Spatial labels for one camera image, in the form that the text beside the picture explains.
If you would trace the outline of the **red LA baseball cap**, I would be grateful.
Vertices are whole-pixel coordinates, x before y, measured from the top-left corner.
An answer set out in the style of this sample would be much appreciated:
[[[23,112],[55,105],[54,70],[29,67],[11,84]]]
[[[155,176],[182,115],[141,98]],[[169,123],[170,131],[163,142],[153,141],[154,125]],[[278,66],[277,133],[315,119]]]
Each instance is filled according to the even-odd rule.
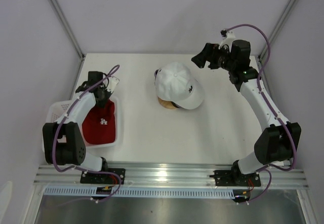
[[[104,107],[93,107],[83,124],[83,135],[92,145],[110,144],[116,139],[115,105],[108,100]]]

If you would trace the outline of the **white baseball cap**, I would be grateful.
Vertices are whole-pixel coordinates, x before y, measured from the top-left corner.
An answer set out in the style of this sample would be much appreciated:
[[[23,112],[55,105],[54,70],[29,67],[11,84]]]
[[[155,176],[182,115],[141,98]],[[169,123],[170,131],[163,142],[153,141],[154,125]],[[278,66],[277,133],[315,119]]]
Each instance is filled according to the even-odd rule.
[[[154,85],[157,97],[172,101],[183,109],[196,109],[205,99],[203,87],[181,62],[172,62],[159,68]]]

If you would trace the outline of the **black baseball cap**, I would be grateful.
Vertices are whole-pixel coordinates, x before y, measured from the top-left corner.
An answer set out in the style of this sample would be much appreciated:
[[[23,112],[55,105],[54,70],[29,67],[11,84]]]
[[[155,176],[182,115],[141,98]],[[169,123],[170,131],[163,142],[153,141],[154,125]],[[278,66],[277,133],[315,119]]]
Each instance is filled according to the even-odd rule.
[[[171,101],[171,104],[175,107],[175,108],[182,108],[181,106],[177,105],[176,103]]]

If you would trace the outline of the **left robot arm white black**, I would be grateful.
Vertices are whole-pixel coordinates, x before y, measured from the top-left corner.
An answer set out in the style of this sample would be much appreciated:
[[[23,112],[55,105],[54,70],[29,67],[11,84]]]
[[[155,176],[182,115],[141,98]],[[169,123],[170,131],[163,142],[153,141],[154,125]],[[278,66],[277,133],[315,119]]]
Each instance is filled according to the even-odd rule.
[[[58,172],[70,169],[92,171],[92,179],[105,183],[109,179],[106,160],[88,153],[82,134],[82,124],[96,106],[103,107],[119,81],[110,82],[114,74],[91,71],[88,79],[75,91],[67,110],[54,122],[43,126],[43,144],[46,162]]]

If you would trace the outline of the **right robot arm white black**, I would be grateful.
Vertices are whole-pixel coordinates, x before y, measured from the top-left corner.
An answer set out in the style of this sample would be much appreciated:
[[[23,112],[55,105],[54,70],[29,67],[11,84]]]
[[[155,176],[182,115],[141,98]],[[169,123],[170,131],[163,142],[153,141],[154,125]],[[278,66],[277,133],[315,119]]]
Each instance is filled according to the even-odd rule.
[[[267,97],[258,71],[250,66],[250,52],[250,42],[234,39],[221,44],[207,43],[191,59],[199,68],[208,62],[210,69],[228,71],[229,80],[249,103],[262,129],[251,154],[236,160],[224,175],[219,170],[214,172],[212,178],[217,186],[247,186],[249,181],[260,186],[260,170],[294,159],[297,153],[301,127],[283,116]]]

